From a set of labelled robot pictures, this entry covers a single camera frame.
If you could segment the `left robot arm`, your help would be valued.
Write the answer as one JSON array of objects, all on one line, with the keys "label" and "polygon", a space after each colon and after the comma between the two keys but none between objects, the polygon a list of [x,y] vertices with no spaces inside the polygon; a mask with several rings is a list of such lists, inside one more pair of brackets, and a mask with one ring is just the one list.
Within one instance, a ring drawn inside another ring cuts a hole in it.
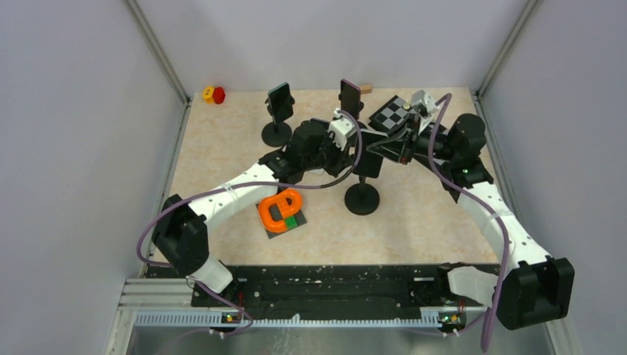
[{"label": "left robot arm", "polygon": [[209,250],[209,232],[243,209],[275,195],[281,188],[303,189],[306,172],[324,170],[337,177],[359,162],[359,125],[349,118],[331,122],[312,118],[300,124],[285,148],[262,156],[250,168],[209,192],[186,199],[169,197],[148,228],[157,250],[177,275],[209,288],[218,305],[237,296],[231,272]]}]

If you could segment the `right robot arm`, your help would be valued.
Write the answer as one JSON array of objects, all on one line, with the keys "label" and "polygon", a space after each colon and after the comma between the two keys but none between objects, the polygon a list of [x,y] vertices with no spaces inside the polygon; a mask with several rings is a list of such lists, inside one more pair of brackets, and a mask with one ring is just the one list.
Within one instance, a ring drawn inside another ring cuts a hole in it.
[{"label": "right robot arm", "polygon": [[477,115],[458,116],[442,129],[420,114],[372,115],[370,127],[386,136],[368,147],[405,163],[420,157],[452,199],[471,217],[495,252],[497,274],[461,263],[446,264],[433,285],[435,298],[452,305],[461,297],[489,309],[489,319],[516,330],[563,319],[569,312],[575,268],[537,243],[509,209],[480,158],[487,143]]}]

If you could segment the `black phone stand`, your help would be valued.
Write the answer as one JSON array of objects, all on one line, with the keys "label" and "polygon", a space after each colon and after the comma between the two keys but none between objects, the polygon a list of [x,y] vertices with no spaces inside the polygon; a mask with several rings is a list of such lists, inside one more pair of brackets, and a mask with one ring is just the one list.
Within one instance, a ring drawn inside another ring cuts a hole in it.
[{"label": "black phone stand", "polygon": [[365,107],[364,102],[360,101],[359,105],[358,105],[358,109],[356,111],[356,114],[354,115],[354,118],[358,121],[358,125],[359,125],[360,129],[367,129],[367,125],[363,121],[360,120],[360,118],[361,118],[361,111],[364,109],[364,107]]},{"label": "black phone stand", "polygon": [[292,136],[292,129],[285,122],[278,124],[270,122],[266,124],[261,132],[264,144],[270,147],[284,146]]},{"label": "black phone stand", "polygon": [[344,202],[349,212],[363,216],[378,209],[380,196],[378,190],[367,183],[366,177],[359,176],[359,182],[345,192]]}]

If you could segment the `black phone with purple edge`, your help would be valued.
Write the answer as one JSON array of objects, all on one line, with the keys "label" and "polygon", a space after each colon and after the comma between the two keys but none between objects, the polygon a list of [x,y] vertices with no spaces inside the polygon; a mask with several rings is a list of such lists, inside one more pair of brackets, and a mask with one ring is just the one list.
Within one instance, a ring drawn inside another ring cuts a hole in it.
[{"label": "black phone with purple edge", "polygon": [[340,81],[339,101],[342,111],[349,113],[355,120],[359,120],[364,104],[362,91],[358,86],[343,78]]}]

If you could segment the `teal edged black phone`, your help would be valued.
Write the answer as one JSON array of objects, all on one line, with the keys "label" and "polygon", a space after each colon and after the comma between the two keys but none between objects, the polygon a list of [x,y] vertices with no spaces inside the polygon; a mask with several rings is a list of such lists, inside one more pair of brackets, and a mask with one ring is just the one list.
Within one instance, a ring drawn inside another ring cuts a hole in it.
[{"label": "teal edged black phone", "polygon": [[270,89],[265,103],[274,124],[283,123],[291,118],[294,114],[295,99],[289,83],[284,82]]}]

